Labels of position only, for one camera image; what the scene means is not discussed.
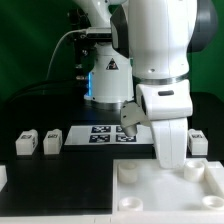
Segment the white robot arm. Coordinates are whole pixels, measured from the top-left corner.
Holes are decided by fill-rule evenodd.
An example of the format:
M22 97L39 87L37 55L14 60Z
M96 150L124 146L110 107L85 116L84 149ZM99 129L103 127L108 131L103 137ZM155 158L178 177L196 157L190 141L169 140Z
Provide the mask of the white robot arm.
M212 0L73 0L97 36L85 101L119 107L128 136L150 128L163 168L184 165L193 113L187 54L204 49L218 26Z

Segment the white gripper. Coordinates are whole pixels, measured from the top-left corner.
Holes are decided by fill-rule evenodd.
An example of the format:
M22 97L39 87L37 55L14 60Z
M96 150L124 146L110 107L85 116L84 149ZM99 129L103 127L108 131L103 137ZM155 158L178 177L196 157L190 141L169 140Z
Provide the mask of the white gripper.
M120 111L120 125L128 137L137 135L137 124L150 128L156 158L165 169L184 166L187 150L187 118L152 119L135 102L125 102Z

